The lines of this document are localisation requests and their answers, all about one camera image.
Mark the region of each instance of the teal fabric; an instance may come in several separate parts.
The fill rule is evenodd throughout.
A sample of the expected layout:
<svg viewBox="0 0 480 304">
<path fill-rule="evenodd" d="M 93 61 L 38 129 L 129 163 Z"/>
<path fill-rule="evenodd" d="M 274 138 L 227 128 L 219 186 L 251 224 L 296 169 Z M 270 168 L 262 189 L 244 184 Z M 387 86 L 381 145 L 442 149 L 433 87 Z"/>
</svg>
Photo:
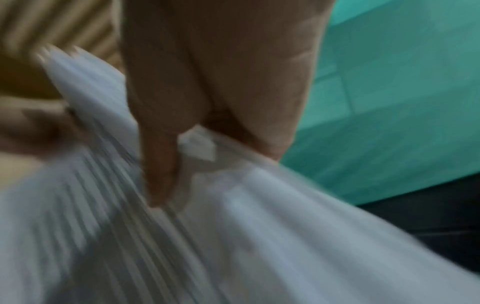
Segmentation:
<svg viewBox="0 0 480 304">
<path fill-rule="evenodd" d="M 355 205 L 480 172 L 480 1 L 363 2 L 335 8 L 283 164 Z"/>
</svg>

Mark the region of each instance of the teal wall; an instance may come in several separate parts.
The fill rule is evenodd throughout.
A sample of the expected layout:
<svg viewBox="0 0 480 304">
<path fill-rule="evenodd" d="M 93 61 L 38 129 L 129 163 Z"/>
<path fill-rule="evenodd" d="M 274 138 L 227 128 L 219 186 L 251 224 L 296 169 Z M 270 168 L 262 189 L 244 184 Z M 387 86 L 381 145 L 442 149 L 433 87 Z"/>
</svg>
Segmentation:
<svg viewBox="0 0 480 304">
<path fill-rule="evenodd" d="M 300 129 L 480 77 L 480 0 L 339 0 Z"/>
</svg>

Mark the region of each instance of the dark surface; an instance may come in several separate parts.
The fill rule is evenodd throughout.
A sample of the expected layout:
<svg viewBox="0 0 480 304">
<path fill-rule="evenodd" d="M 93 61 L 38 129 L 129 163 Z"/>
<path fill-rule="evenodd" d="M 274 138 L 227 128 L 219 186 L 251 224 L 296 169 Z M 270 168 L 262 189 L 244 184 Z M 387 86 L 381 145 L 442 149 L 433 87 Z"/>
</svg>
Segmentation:
<svg viewBox="0 0 480 304">
<path fill-rule="evenodd" d="M 480 174 L 360 207 L 480 272 Z"/>
</svg>

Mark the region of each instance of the hand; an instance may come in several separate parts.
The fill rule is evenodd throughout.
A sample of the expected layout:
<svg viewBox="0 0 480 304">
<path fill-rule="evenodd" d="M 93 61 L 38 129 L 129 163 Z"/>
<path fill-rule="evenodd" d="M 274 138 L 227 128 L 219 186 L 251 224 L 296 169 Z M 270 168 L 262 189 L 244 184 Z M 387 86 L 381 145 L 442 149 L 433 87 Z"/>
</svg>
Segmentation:
<svg viewBox="0 0 480 304">
<path fill-rule="evenodd" d="M 0 151 L 44 158 L 64 139 L 87 140 L 64 101 L 0 98 Z"/>
<path fill-rule="evenodd" d="M 197 124 L 280 160 L 294 140 L 334 0 L 123 0 L 119 44 L 150 204 L 171 194 Z"/>
</svg>

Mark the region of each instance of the blurry hand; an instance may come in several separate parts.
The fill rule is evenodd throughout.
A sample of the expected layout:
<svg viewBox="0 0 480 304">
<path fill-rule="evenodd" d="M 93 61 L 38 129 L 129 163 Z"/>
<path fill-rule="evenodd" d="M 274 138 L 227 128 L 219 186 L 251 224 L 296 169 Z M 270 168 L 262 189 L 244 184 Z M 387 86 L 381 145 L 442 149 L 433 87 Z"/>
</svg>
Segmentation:
<svg viewBox="0 0 480 304">
<path fill-rule="evenodd" d="M 87 136 L 65 102 L 0 98 L 0 151 L 43 158 L 69 138 Z"/>
<path fill-rule="evenodd" d="M 150 204 L 197 124 L 273 160 L 294 140 L 334 0 L 123 0 L 119 44 Z"/>
</svg>

